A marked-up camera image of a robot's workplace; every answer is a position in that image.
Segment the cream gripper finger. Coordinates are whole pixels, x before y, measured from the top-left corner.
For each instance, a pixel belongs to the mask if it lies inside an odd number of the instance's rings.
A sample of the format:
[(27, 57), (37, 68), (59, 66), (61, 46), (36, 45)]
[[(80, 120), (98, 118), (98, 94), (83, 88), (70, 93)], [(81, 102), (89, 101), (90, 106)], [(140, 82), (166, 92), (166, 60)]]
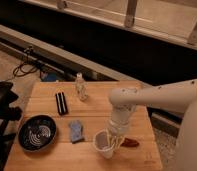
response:
[(106, 141), (107, 141), (107, 145), (111, 146), (111, 134), (109, 133), (108, 130), (105, 130), (106, 133)]
[(121, 146), (121, 144), (124, 142), (124, 139), (124, 136), (115, 136), (113, 138), (113, 145), (115, 150), (117, 150)]

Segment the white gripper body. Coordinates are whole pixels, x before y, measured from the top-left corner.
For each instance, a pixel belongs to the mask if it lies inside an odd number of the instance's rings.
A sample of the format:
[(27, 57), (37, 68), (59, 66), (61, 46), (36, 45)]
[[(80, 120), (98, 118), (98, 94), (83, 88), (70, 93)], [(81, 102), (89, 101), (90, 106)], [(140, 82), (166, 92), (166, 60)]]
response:
[(107, 129), (111, 135), (123, 136), (128, 130), (128, 125), (127, 124), (125, 124), (125, 125), (119, 124), (119, 123), (116, 123), (112, 120), (109, 120)]

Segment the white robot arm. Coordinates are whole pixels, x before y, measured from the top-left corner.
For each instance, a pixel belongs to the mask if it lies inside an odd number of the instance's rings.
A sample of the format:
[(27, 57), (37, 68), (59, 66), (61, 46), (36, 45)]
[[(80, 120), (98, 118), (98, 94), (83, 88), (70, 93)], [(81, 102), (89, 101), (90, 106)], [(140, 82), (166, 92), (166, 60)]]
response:
[(172, 171), (197, 171), (197, 79), (140, 90), (116, 88), (110, 92), (109, 101), (111, 143), (126, 134), (136, 105), (183, 113)]

